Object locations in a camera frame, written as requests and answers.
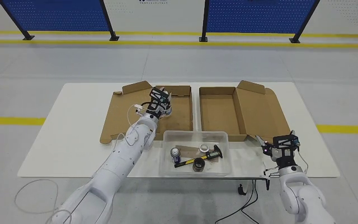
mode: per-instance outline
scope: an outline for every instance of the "black metal post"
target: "black metal post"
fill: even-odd
[[[308,12],[307,17],[305,18],[303,24],[301,25],[300,30],[295,34],[295,36],[293,38],[290,38],[291,43],[293,43],[293,44],[301,43],[298,39],[300,38],[303,30],[306,28],[306,25],[307,25],[308,21],[311,19],[311,16],[312,16],[314,10],[317,8],[318,3],[319,3],[319,0],[314,1],[313,6],[310,9],[310,11]]]
[[[209,0],[205,0],[204,18],[202,20],[202,33],[201,37],[199,37],[199,42],[208,42],[208,38],[206,37],[206,29],[208,28],[209,3]]]
[[[105,19],[106,19],[106,22],[107,22],[108,29],[110,30],[110,34],[111,34],[110,41],[117,41],[119,39],[119,36],[116,36],[116,32],[113,31],[111,21],[110,21],[110,18],[108,16],[108,13],[107,13],[105,2],[103,0],[100,0],[100,4],[101,4],[101,7],[102,7],[102,12],[105,15]]]
[[[29,32],[27,32],[26,30],[24,30],[21,25],[16,21],[15,17],[11,14],[10,10],[6,7],[5,3],[3,2],[3,0],[0,0],[0,4],[1,6],[4,8],[5,12],[9,15],[9,17],[11,18],[11,20],[13,21],[13,23],[17,26],[17,28],[21,31],[21,33],[24,35],[25,38],[23,38],[23,40],[32,40],[32,38],[34,38],[35,36],[30,35]]]

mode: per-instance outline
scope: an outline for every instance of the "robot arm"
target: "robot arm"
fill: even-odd
[[[136,105],[139,120],[115,145],[111,155],[93,175],[91,181],[78,188],[52,216],[56,224],[103,224],[112,214],[112,202],[122,182],[138,162],[144,150],[150,148],[160,118],[171,113],[171,94],[164,88],[153,88],[151,101]],[[143,105],[148,104],[144,113]]]
[[[274,137],[273,144],[263,141],[259,136],[256,138],[263,153],[270,156],[279,167],[280,197],[286,211],[295,215],[295,223],[336,224],[325,210],[324,195],[294,161],[294,151],[299,151],[300,147],[294,131],[287,136]]]

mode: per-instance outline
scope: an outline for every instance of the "gray floor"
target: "gray floor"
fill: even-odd
[[[275,48],[158,46],[0,46],[0,116],[46,117],[67,82],[206,81],[295,82],[317,124],[358,125],[358,51]],[[16,176],[40,127],[0,126],[0,216],[3,223],[44,223],[48,214],[18,211],[13,198],[32,179]],[[313,179],[337,223],[356,223],[357,135],[323,134],[341,171],[335,179]],[[54,179],[57,205],[86,179]],[[110,223],[214,223],[238,209],[246,197],[235,180],[128,179],[119,190]],[[293,223],[280,201],[278,180],[266,191],[257,182],[258,203],[247,209],[259,223]],[[18,203],[32,211],[53,206],[51,183],[30,185]],[[222,223],[251,223],[236,214]]]

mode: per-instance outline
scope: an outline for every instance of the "cardboard box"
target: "cardboard box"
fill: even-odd
[[[202,130],[224,131],[231,142],[247,136],[272,142],[290,133],[275,93],[263,85],[241,81],[237,87],[201,87],[199,94]]]
[[[163,140],[166,130],[193,130],[192,125],[192,100],[190,86],[164,86],[172,93],[172,113],[159,121],[156,138]],[[110,143],[118,134],[126,133],[129,128],[127,120],[128,109],[133,104],[141,104],[150,101],[149,93],[152,86],[147,81],[123,86],[121,92],[114,92],[108,108],[107,117],[103,126],[100,142]],[[135,107],[129,111],[131,124],[139,119],[135,113]]]

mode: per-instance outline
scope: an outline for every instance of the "yellow tape line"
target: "yellow tape line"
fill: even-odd
[[[0,125],[43,125],[46,118],[0,117]]]
[[[29,31],[30,34],[48,35],[108,35],[108,31]],[[19,31],[0,31],[0,34],[21,34]],[[117,35],[186,35],[201,36],[200,32],[126,32],[116,31]],[[295,34],[251,33],[251,32],[208,32],[207,36],[277,36],[290,37]],[[302,34],[306,38],[358,38],[358,34]]]
[[[317,129],[321,133],[358,134],[358,125],[318,124]]]
[[[0,125],[43,125],[46,118],[0,117]],[[317,124],[321,133],[358,134],[358,125]]]
[[[46,44],[46,45],[166,45],[166,46],[251,46],[290,48],[358,48],[358,44],[335,43],[278,43],[278,42],[189,42],[189,41],[108,41],[108,40],[0,40],[0,44]]]

